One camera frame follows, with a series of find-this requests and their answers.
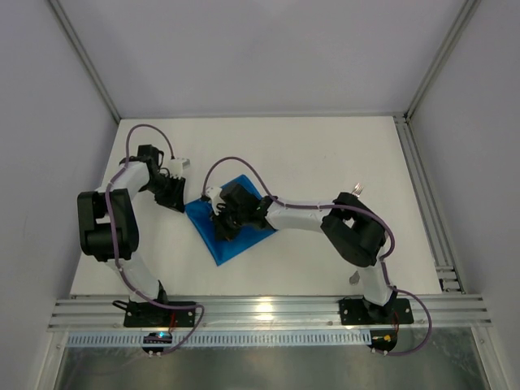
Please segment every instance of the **glass panel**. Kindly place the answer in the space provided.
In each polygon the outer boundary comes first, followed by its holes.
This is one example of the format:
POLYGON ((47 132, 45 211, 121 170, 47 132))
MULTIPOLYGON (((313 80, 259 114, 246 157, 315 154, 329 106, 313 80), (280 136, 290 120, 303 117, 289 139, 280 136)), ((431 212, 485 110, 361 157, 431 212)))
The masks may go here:
MULTIPOLYGON (((399 350, 423 329, 401 329, 399 350)), ((67 349, 56 390, 489 389, 469 328, 434 329, 424 350, 383 357, 366 346, 181 349, 147 358, 140 349, 67 349)))

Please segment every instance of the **metal extrusion rail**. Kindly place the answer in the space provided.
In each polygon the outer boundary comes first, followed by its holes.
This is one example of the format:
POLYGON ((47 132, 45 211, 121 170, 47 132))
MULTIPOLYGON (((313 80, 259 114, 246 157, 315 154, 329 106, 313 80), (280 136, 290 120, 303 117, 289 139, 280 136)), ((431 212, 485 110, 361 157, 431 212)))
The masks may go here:
MULTIPOLYGON (((206 308, 200 332, 283 331, 345 329, 337 302, 342 297, 176 297, 196 301, 206 308)), ((165 330, 159 327, 127 329, 124 312, 112 305, 123 296, 89 296, 60 300, 50 320, 50 332, 165 330)), ((480 295, 440 294, 421 296, 431 312, 434 327, 489 327, 491 319, 480 295)), ((415 323, 402 327, 426 327, 419 304, 410 301, 415 323)), ((385 326, 346 327, 347 329, 385 326)))

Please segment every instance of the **cable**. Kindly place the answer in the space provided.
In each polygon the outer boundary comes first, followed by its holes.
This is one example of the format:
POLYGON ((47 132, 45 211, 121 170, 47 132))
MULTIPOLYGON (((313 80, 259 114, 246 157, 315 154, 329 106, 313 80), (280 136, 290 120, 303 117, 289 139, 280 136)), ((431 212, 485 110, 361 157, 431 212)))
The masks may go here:
MULTIPOLYGON (((409 349, 407 351, 403 351, 403 352, 388 352, 388 353, 386 353, 387 356, 407 356, 407 355, 410 355, 412 353, 418 352, 419 350, 423 349, 424 346, 430 340, 431 332, 432 332, 432 328, 433 328, 433 324, 432 324, 432 321, 431 321, 430 310, 428 310, 428 308, 426 307, 424 302, 417 295, 411 293, 410 291, 401 290, 400 288, 397 288, 397 287, 393 286, 392 283, 390 283, 390 279, 388 278, 388 269, 387 269, 387 265, 384 262, 384 258, 379 258, 379 260, 381 261, 381 268, 383 269, 384 282, 387 284, 387 286, 391 290, 395 291, 398 294, 405 294, 405 295, 408 295, 409 297, 412 297, 422 307, 422 309, 424 310, 424 313, 426 313, 426 317, 428 319, 428 330, 427 330, 427 333, 424 336, 424 339, 422 339, 422 341, 417 346, 415 346, 412 349, 409 349)), ((383 351, 377 350, 376 352, 384 354, 383 351)))
POLYGON ((109 218, 110 218, 110 232, 112 234, 112 245, 114 246, 114 263, 115 263, 116 268, 118 269, 119 274, 121 275, 121 279, 126 284, 128 289, 130 291, 132 291, 133 293, 135 293, 140 298, 142 298, 145 301, 149 302, 151 305, 160 307, 161 309, 166 309, 166 310, 196 310, 196 309, 200 309, 201 310, 199 318, 197 319, 197 321, 193 325, 193 328, 188 332, 188 334, 181 341, 179 341, 179 343, 177 343, 176 345, 170 347, 169 349, 165 349, 164 351, 162 351, 162 355, 167 355, 169 353, 172 353, 172 352, 176 351, 178 348, 180 348, 180 346, 182 344, 184 344, 189 339, 189 337, 195 332, 195 330, 197 329, 197 327, 200 325, 200 323, 202 321, 202 317, 204 316, 204 306, 203 305, 173 306, 173 305, 164 305, 162 303, 156 302, 153 299, 147 297, 141 291, 137 290, 137 288, 135 288, 132 285, 130 280, 128 280, 127 276, 124 274, 124 269, 121 267, 121 263, 119 261, 119 246, 117 244, 117 231, 115 230, 114 210, 112 209, 110 192, 111 192, 112 187, 114 186, 114 183, 117 181, 117 179, 119 177, 121 177, 121 175, 128 169, 128 164, 130 163, 130 136, 138 128, 152 128, 153 130, 156 130, 157 132, 159 132, 164 137, 164 139, 166 140, 166 142, 168 144, 168 147, 170 148, 171 158, 174 158, 173 148, 171 147, 171 142, 170 142, 170 140, 168 140, 168 137, 166 136, 166 134, 164 132, 162 132, 161 130, 159 130, 155 126, 152 126, 151 124, 146 124, 146 123, 138 124, 138 125, 134 126, 133 128, 131 128, 130 131, 128 132, 127 140, 126 140, 126 144, 125 144, 126 156, 125 156, 125 159, 124 159, 124 165, 114 175, 114 177, 112 177, 112 179, 110 179, 110 181, 106 185, 106 190, 105 190, 106 211, 108 212, 108 215, 109 215, 109 218))
POLYGON ((396 238, 392 232, 392 229, 390 229, 390 227, 378 215, 371 213, 370 211, 363 210, 363 209, 360 209, 359 207, 354 207, 354 206, 346 206, 346 205, 313 206, 313 205, 294 205, 291 203, 283 203, 276 196, 274 196, 271 193, 271 191, 269 191, 269 188, 266 186, 265 182, 263 181, 262 177, 257 172, 257 170, 254 169, 254 167, 251 164, 249 164, 247 161, 245 161, 243 158, 236 157, 236 156, 228 156, 228 157, 221 158, 219 161, 217 161, 215 164, 213 164, 211 166, 210 170, 206 174, 206 178, 204 179, 204 184, 202 185, 202 195, 203 196, 206 194, 206 187, 207 187, 208 180, 210 178, 211 173, 218 165, 220 165, 221 163, 223 163, 227 160, 235 160, 235 161, 238 161, 238 162, 246 165, 256 176, 256 178, 260 182, 260 185, 263 187, 264 191, 266 192, 267 196, 274 203, 276 203, 280 206, 284 206, 289 209, 300 209, 300 210, 329 210, 329 209, 350 210, 350 211, 354 211, 359 214, 366 215, 367 217, 372 218, 375 222, 379 223, 383 227, 383 229, 386 231, 386 233, 388 234, 388 238, 390 239, 390 248, 379 257, 379 260, 381 261, 381 268, 383 270, 384 281, 392 291, 412 297, 424 309, 424 312, 426 313, 426 316, 428 318, 428 331, 427 331, 426 336, 424 337, 424 340, 421 341, 421 343, 419 343, 419 345, 417 345, 416 347, 414 347, 408 351, 384 353, 383 351, 378 350, 377 352, 379 352, 381 354, 385 354, 387 356, 406 356, 406 355, 410 355, 411 353, 419 351, 420 349, 422 349, 424 347, 424 345, 427 344, 427 342, 430 340, 431 329, 432 329, 430 312, 428 311, 428 308, 426 307, 426 305, 424 305, 424 302, 421 301, 421 299, 419 297, 417 297, 416 295, 414 295, 411 292, 396 288, 395 286, 392 285, 392 283, 390 283, 390 279, 388 278, 388 270, 387 270, 386 264, 384 263, 384 259, 387 258, 388 256, 390 256, 392 254, 392 252, 394 251, 394 249, 396 248, 396 238))

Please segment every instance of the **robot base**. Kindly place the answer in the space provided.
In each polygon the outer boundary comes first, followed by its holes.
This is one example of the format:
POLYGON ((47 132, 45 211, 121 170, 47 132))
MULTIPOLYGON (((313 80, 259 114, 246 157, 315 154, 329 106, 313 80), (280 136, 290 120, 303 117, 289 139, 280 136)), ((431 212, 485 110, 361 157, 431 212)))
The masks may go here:
POLYGON ((406 298, 395 299, 388 315, 379 316, 377 321, 370 315, 363 298, 343 298, 339 301, 341 325, 392 325, 397 314, 399 324, 414 323, 410 301, 406 298))

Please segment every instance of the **metal frame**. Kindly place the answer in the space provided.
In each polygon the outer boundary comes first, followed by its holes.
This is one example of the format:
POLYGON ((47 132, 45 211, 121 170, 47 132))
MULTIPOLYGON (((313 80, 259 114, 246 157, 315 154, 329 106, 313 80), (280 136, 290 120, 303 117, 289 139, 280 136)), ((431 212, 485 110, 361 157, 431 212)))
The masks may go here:
POLYGON ((412 98, 412 102, 405 113, 407 119, 411 119, 414 116, 424 97, 430 90, 430 87, 435 82, 444 65, 448 62, 449 55, 453 52, 453 49, 457 45, 462 33, 473 17, 473 14, 477 11, 479 4, 480 0, 466 0, 462 5, 461 10, 458 12, 457 17, 449 28, 440 48, 435 53, 435 57, 433 58, 430 67, 422 78, 421 84, 419 84, 419 87, 412 98))
POLYGON ((121 115, 119 115, 114 101, 112 100, 110 94, 106 90, 105 85, 101 80, 101 77, 98 75, 98 71, 96 71, 96 67, 93 65, 92 60, 90 59, 87 53, 87 50, 85 50, 85 48, 83 47, 83 44, 81 43, 81 40, 78 37, 76 30, 74 29, 74 27, 72 27, 72 23, 68 19, 68 16, 65 13, 65 10, 63 9, 60 1, 47 0, 47 4, 49 5, 50 10, 54 14, 56 21, 58 22, 59 27, 61 27, 65 37, 71 44, 72 49, 74 49, 74 51, 78 55, 78 59, 80 60, 81 65, 83 65, 83 68, 89 75, 89 78, 92 81, 94 88, 98 91, 99 96, 105 103, 107 110, 112 115, 114 121, 117 124, 119 124, 119 122, 121 122, 121 115))
MULTIPOLYGON (((121 116, 117 107, 102 83, 60 0, 46 1, 114 121, 119 123, 121 116)), ((435 327, 471 327, 492 389, 503 390, 511 388, 512 382, 506 379, 505 370, 501 364, 501 354, 496 350, 496 343, 493 343, 495 329, 492 327, 492 321, 482 297, 464 292, 460 271, 456 266, 457 259, 453 243, 444 227, 441 210, 428 180, 410 124, 410 119, 448 61, 449 55, 479 4, 480 0, 464 2, 437 50, 431 66, 422 78, 408 110, 405 113, 389 114, 395 119, 397 134, 435 259, 437 274, 443 286, 443 294, 423 296, 421 299, 431 311, 435 327)), ((336 115, 375 114, 345 112, 336 115)), ((298 116, 313 116, 313 113, 298 116)), ((96 332, 97 334, 117 332, 120 335, 130 335, 136 331, 136 329, 122 327, 124 314, 111 305, 114 299, 121 298, 124 299, 124 297, 108 296, 73 297, 57 302, 49 325, 49 332, 52 332, 53 335, 41 369, 38 390, 54 388, 64 346, 70 335, 78 335, 78 332, 96 332)), ((185 297, 184 299, 200 302, 206 307, 205 319, 197 331, 197 333, 203 332, 205 335, 234 334, 236 332, 263 334, 266 332, 305 332, 307 335, 321 332, 320 334, 332 335, 334 332, 345 331, 345 327, 340 325, 337 306, 337 301, 341 297, 185 297)), ((402 327, 425 327, 427 322, 424 312, 416 302, 411 303, 416 323, 402 327)), ((373 327, 347 328, 353 331, 365 331, 373 327)), ((162 328, 138 329, 139 332, 152 330, 162 330, 162 328)))
MULTIPOLYGON (((343 297, 176 297, 196 301, 206 308, 200 332, 340 330, 338 301, 343 297)), ((438 294, 420 296, 431 312, 435 327, 489 327, 491 319, 480 295, 438 294)), ((50 320, 50 332, 114 331, 123 327, 124 312, 112 305, 125 296, 91 296, 59 300, 50 320)), ((427 327, 420 305, 410 300, 415 323, 401 327, 427 327)), ((381 329, 391 325, 352 326, 348 329, 381 329)), ((147 332, 166 331, 146 327, 147 332)))

